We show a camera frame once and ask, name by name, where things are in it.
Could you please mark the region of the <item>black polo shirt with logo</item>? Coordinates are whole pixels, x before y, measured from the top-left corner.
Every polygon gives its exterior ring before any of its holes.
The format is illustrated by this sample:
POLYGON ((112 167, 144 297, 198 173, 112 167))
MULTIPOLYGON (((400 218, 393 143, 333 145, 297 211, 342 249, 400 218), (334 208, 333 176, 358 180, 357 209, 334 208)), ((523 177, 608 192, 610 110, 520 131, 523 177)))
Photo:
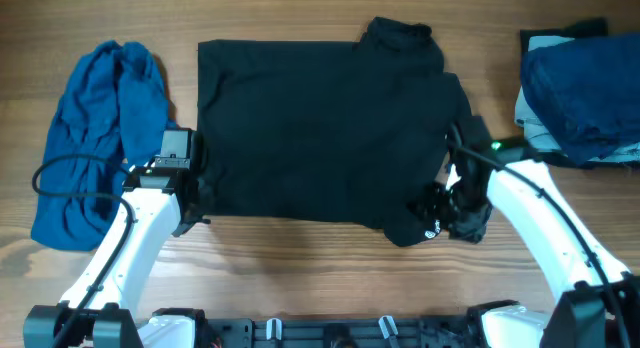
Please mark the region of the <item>black polo shirt with logo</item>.
POLYGON ((426 24, 373 19, 347 41, 198 46, 209 215, 355 223, 433 239, 427 189, 474 120, 426 24))

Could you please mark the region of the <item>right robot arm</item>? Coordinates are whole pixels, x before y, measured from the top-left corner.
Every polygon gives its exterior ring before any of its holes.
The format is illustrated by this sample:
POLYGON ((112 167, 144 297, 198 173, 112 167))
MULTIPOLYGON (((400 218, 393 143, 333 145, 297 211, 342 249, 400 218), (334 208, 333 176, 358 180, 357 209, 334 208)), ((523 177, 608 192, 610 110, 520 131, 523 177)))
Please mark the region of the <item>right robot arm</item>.
POLYGON ((517 302, 472 308, 470 330, 483 347, 636 347, 639 278, 588 230, 547 166, 524 145, 447 138, 451 171, 426 210, 453 239, 477 242, 493 210, 511 223, 544 274, 554 308, 517 302))

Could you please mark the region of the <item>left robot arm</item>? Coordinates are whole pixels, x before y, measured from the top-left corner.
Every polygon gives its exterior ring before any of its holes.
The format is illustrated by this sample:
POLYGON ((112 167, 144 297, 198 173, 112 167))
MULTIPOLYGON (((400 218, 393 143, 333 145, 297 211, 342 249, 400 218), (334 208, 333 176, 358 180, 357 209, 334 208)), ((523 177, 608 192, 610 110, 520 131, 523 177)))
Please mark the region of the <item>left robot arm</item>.
POLYGON ((55 306, 36 305, 25 319, 27 347, 209 347, 213 331, 201 309, 165 308, 143 326, 135 310, 169 237, 203 222, 196 206, 202 138, 165 131, 161 151, 127 170, 119 209, 83 274, 55 306))

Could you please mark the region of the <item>blue crumpled shirt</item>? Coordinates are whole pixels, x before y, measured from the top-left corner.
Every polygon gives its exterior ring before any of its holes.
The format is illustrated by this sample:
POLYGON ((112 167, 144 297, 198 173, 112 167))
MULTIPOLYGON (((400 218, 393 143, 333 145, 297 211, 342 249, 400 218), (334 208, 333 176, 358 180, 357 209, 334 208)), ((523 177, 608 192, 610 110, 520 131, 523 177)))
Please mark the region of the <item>blue crumpled shirt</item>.
POLYGON ((57 250, 96 248, 119 209, 126 169, 158 155, 175 125, 146 47, 108 41, 83 56, 48 131, 32 239, 57 250))

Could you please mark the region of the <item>dark navy folded garment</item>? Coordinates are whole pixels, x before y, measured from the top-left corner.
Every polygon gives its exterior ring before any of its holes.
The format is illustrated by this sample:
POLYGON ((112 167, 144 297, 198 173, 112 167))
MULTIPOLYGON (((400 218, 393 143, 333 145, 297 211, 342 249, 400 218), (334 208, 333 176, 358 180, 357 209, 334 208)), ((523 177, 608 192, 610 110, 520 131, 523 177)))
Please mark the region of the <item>dark navy folded garment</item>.
POLYGON ((576 165, 639 144, 639 35, 576 39, 529 51, 521 89, 576 165))

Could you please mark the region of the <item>black folded garment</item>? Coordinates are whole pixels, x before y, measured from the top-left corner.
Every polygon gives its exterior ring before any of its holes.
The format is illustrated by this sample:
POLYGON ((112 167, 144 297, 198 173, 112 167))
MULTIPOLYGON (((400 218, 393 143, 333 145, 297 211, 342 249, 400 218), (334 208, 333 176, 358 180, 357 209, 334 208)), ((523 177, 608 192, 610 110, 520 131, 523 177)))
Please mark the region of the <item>black folded garment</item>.
MULTIPOLYGON (((541 35, 557 35, 564 36, 576 39, 582 38, 592 38, 592 37, 601 37, 607 36, 609 34, 608 22, 605 18, 591 18, 582 21, 578 21, 572 25, 562 27, 562 28, 548 28, 548 29, 539 29, 539 30, 521 30, 519 32, 520 39, 520 47, 521 47, 521 57, 524 57, 528 52, 525 52, 525 48, 528 46, 527 43, 524 42, 525 38, 531 38, 533 36, 541 36, 541 35)), ((553 166, 557 167, 565 167, 565 168, 578 168, 578 169, 592 169, 595 167, 613 167, 613 166, 630 166, 630 167, 638 167, 638 163, 631 164, 589 164, 589 161, 583 165, 576 165, 570 159, 566 157, 566 162, 571 161, 571 165, 556 165, 556 160, 551 160, 551 155, 548 153, 541 153, 540 155, 543 157, 543 160, 553 166)))

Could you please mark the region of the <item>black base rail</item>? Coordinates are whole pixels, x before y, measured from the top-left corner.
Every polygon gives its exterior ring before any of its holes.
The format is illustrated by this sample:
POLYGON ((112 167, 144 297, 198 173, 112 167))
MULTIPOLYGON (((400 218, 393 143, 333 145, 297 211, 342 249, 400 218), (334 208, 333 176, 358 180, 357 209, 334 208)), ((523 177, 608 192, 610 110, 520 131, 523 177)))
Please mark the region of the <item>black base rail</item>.
POLYGON ((351 320, 284 320, 270 318, 208 319, 202 310, 162 308, 153 313, 196 320, 196 347, 330 348, 330 347, 486 347, 474 314, 410 319, 384 316, 351 320))

